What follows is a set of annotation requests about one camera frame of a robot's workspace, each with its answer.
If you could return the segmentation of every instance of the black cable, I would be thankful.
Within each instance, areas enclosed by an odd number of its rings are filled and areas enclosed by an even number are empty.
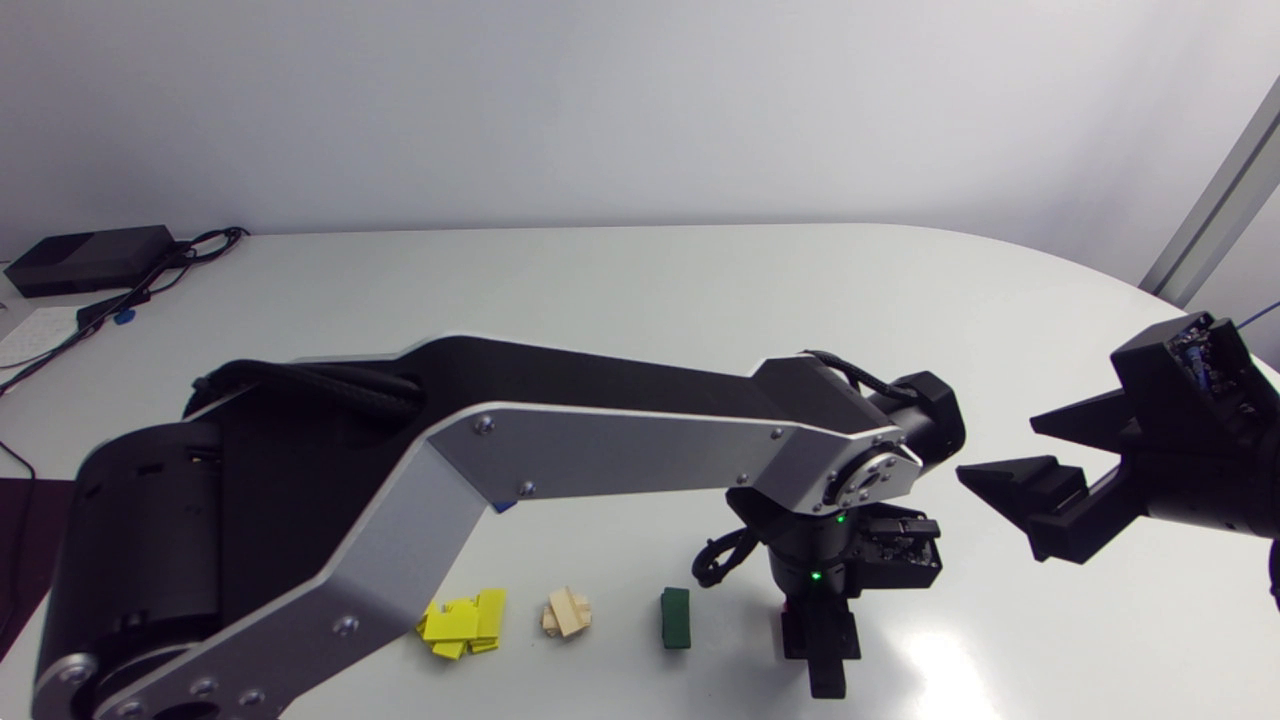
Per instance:
[[[891,386],[837,355],[824,350],[805,350],[805,352],[817,357],[823,365],[840,370],[849,380],[849,384],[854,386],[854,389],[858,389],[858,383],[863,383],[884,397],[892,397],[893,400],[915,402],[919,398],[919,395],[914,389],[909,387]]]
[[[178,274],[172,281],[166,282],[165,284],[163,284],[160,287],[151,288],[151,291],[150,291],[151,295],[160,295],[161,292],[164,292],[164,291],[172,288],[173,286],[178,284],[179,282],[182,282],[182,278],[187,275],[187,272],[191,270],[191,268],[193,268],[193,266],[195,265],[192,265],[192,264],[183,265],[182,270],[178,270]]]
[[[707,541],[707,547],[694,557],[692,571],[694,578],[698,579],[698,584],[704,588],[719,584],[724,579],[724,575],[728,575],[730,570],[741,565],[746,560],[746,556],[751,555],[751,551],[755,550],[759,542],[760,539],[746,528],[740,528],[727,536]],[[730,550],[733,551],[732,555],[721,565],[717,559]]]
[[[1253,320],[1257,320],[1258,318],[1261,318],[1262,315],[1266,315],[1267,313],[1275,310],[1276,307],[1280,307],[1280,300],[1272,302],[1271,305],[1267,305],[1266,307],[1263,307],[1262,310],[1258,310],[1253,315],[1249,315],[1249,319],[1244,320],[1239,325],[1235,325],[1235,329],[1244,329],[1244,325],[1252,323]]]
[[[27,493],[22,501],[22,510],[18,512],[17,529],[14,530],[13,539],[13,552],[9,557],[9,610],[4,615],[4,621],[0,623],[0,637],[4,637],[5,630],[9,629],[9,621],[18,612],[18,582],[22,579],[18,575],[18,564],[22,562],[22,546],[27,537],[27,519],[31,515],[31,502],[36,496],[36,468],[27,462],[27,459],[22,455],[14,452],[12,447],[0,441],[0,450],[4,450],[10,457],[20,462],[27,468],[27,473],[31,475],[31,482],[27,484]]]
[[[330,374],[325,368],[325,365],[232,360],[193,383],[196,392],[187,402],[183,416],[189,416],[250,384],[261,384],[294,395],[325,397],[348,410],[384,420],[412,420],[422,410],[422,391],[408,380],[376,370],[365,370],[375,373],[380,378],[379,382],[371,379],[351,382],[353,377],[351,373]],[[384,389],[387,387],[396,389],[388,392]]]

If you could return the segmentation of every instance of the black box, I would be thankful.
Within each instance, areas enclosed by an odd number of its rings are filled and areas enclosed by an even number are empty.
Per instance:
[[[134,287],[174,247],[164,225],[46,237],[4,274],[23,297]]]

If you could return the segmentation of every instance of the white table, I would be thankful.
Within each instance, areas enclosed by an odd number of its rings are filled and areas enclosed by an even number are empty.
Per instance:
[[[68,478],[104,439],[177,419],[189,382],[224,360],[466,331],[740,374],[814,346],[881,375],[928,369],[960,396],[956,460],[1056,454],[1096,479],[1111,456],[1027,419],[1115,387],[1110,351],[1176,314],[1048,255],[908,227],[252,237],[0,400],[0,437]],[[448,664],[406,637],[285,717],[1275,717],[1265,541],[1139,520],[1087,566],[1041,565],[956,460],[902,500],[941,521],[943,573],[851,603],[864,659],[846,664],[845,701],[810,700],[804,664],[781,659],[763,550],[696,588],[694,553],[739,527],[707,491],[486,515],[439,596],[508,588],[502,650]],[[566,583],[596,623],[571,643],[536,626]],[[695,588],[689,652],[662,650],[664,585]],[[27,717],[41,618],[0,665],[5,720]]]

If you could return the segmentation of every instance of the bolt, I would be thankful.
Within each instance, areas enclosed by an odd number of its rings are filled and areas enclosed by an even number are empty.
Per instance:
[[[115,708],[116,717],[142,717],[142,703],[131,700]]]
[[[78,685],[92,674],[88,665],[68,665],[65,670],[58,674],[58,679],[69,685]]]
[[[346,615],[338,618],[338,621],[333,624],[333,634],[346,638],[360,629],[360,619],[355,615]]]
[[[218,680],[212,678],[201,678],[195,683],[192,683],[191,694],[204,698],[214,694],[214,691],[216,689],[218,689]]]

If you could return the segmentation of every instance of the dark green block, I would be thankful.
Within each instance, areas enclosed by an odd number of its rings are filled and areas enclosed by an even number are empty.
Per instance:
[[[662,647],[689,650],[689,591],[667,588],[662,591]]]

